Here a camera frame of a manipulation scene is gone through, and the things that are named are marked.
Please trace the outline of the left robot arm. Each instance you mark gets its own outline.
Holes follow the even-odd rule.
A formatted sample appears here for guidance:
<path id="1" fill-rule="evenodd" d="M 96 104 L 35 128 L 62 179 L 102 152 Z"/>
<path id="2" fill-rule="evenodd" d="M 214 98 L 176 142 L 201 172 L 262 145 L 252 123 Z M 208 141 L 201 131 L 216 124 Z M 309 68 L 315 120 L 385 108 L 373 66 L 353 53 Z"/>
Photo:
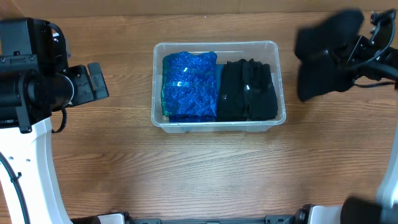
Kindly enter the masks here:
<path id="1" fill-rule="evenodd" d="M 109 95 L 99 63 L 68 65 L 59 26 L 1 21 L 1 187 L 13 223 L 70 223 L 52 156 L 56 111 Z"/>

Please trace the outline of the small black garment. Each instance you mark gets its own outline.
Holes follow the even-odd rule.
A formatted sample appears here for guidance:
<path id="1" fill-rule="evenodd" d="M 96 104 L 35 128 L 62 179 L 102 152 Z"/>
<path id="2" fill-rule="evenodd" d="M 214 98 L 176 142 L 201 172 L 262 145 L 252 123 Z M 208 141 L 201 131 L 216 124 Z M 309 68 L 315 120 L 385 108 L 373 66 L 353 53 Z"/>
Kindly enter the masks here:
<path id="1" fill-rule="evenodd" d="M 243 63 L 227 62 L 221 71 L 221 85 L 217 109 L 217 121 L 246 121 L 245 102 L 243 98 Z"/>

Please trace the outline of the blue denim jeans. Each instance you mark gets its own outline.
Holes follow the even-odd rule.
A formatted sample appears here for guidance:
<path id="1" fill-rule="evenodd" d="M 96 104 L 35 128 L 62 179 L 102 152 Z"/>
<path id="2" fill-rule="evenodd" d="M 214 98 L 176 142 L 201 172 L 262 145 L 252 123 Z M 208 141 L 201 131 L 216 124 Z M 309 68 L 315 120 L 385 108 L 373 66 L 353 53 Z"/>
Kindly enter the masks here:
<path id="1" fill-rule="evenodd" d="M 224 64 L 216 64 L 216 67 L 215 67 L 215 80 L 216 80 L 216 91 L 217 91 L 216 100 L 217 101 L 219 101 L 219 98 L 220 98 L 221 74 L 222 74 L 223 67 L 224 67 Z"/>

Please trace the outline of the blue sequin cloth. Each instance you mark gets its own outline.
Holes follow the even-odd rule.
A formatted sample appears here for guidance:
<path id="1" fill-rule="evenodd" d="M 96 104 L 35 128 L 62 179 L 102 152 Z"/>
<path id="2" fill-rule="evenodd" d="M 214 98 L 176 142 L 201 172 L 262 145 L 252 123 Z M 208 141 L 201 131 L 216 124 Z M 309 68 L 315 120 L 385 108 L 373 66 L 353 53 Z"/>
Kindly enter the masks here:
<path id="1" fill-rule="evenodd" d="M 201 123 L 216 119 L 217 54 L 183 51 L 162 60 L 162 114 L 171 123 Z"/>

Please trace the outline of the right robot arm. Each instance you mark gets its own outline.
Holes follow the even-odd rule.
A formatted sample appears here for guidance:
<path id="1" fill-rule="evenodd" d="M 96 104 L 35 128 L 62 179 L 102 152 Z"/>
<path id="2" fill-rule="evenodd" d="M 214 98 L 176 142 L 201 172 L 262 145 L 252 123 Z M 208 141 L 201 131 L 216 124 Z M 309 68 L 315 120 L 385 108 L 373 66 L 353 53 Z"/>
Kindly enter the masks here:
<path id="1" fill-rule="evenodd" d="M 333 91 L 357 86 L 357 79 L 374 80 L 367 88 L 397 86 L 397 50 L 370 44 L 363 36 L 330 34 L 297 36 L 295 54 L 301 61 L 297 94 L 305 102 Z M 393 142 L 386 174 L 376 201 L 349 197 L 340 206 L 305 205 L 296 223 L 397 223 L 397 142 Z"/>

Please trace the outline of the large black garment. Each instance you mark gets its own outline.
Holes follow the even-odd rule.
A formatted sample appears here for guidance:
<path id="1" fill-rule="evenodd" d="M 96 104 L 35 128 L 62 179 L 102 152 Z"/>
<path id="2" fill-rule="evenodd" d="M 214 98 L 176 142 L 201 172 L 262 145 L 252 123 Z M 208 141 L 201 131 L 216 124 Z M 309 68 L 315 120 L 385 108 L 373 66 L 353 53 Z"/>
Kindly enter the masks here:
<path id="1" fill-rule="evenodd" d="M 297 94 L 300 101 L 353 86 L 355 73 L 338 67 L 344 50 L 357 37 L 364 16 L 359 9 L 337 12 L 314 26 L 297 31 L 294 54 L 301 61 Z"/>

